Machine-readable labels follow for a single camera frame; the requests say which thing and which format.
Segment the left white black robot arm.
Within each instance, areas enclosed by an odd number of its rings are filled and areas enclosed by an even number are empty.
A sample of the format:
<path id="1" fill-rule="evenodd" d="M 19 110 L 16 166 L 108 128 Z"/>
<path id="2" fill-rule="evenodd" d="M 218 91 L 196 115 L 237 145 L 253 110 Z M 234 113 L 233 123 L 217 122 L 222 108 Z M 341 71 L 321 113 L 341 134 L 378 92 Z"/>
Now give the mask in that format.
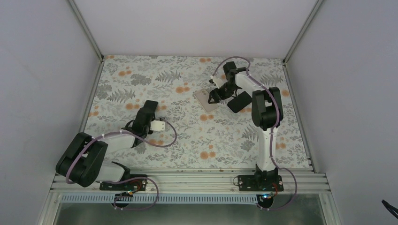
<path id="1" fill-rule="evenodd" d="M 129 121 L 120 131 L 95 138 L 87 133 L 76 134 L 59 159 L 55 171 L 69 183 L 88 187 L 97 181 L 112 181 L 119 190 L 130 185 L 127 168 L 120 163 L 104 163 L 107 150 L 134 148 L 152 134 L 151 123 L 155 120 L 158 102 L 147 100 L 135 119 Z"/>

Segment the beige phone case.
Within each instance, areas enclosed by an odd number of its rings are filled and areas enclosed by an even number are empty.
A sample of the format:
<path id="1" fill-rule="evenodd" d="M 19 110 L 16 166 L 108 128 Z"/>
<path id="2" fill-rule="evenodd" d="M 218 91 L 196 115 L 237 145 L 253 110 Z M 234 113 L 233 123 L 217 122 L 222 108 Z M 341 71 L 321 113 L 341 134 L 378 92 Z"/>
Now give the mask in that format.
<path id="1" fill-rule="evenodd" d="M 201 107 L 203 108 L 203 110 L 206 113 L 210 113 L 210 112 L 218 109 L 217 104 L 210 104 L 208 102 L 210 95 L 206 89 L 200 89 L 200 90 L 195 91 L 193 93 L 193 96 L 196 98 L 196 100 L 199 102 L 199 104 L 201 105 Z"/>

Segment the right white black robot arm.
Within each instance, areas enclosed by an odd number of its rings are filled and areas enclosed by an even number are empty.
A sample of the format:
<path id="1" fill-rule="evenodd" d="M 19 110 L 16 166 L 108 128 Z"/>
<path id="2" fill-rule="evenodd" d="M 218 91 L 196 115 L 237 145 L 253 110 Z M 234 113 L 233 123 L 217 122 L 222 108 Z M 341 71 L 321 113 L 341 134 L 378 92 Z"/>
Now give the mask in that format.
<path id="1" fill-rule="evenodd" d="M 248 67 L 237 68 L 228 58 L 220 63 L 226 81 L 212 75 L 210 83 L 216 86 L 209 93 L 207 102 L 217 104 L 230 98 L 228 107 L 234 113 L 248 105 L 252 106 L 251 118 L 258 129 L 259 154 L 254 172 L 254 184 L 260 191 L 267 190 L 278 176 L 278 167 L 273 157 L 276 136 L 283 119 L 283 107 L 280 90 L 277 87 L 266 88 L 249 73 Z"/>

